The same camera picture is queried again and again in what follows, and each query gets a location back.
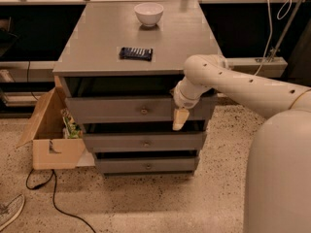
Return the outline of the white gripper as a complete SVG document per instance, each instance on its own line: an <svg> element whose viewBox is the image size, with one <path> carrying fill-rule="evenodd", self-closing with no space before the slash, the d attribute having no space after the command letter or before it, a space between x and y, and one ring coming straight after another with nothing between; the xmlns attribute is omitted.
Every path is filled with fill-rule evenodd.
<svg viewBox="0 0 311 233"><path fill-rule="evenodd" d="M190 112L188 110L193 108L198 103L201 94L202 92L199 88L191 85L178 84L174 88L174 102L178 108L183 108L174 110L174 131L179 131L183 128L190 115Z"/></svg>

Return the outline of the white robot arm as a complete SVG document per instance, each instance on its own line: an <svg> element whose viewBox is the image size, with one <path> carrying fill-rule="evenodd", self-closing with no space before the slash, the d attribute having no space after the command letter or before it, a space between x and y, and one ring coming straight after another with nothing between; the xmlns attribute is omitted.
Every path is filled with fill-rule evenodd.
<svg viewBox="0 0 311 233"><path fill-rule="evenodd" d="M212 88L265 118L248 156L243 233L311 233L311 88L232 71L219 55L192 55L174 88L175 131Z"/></svg>

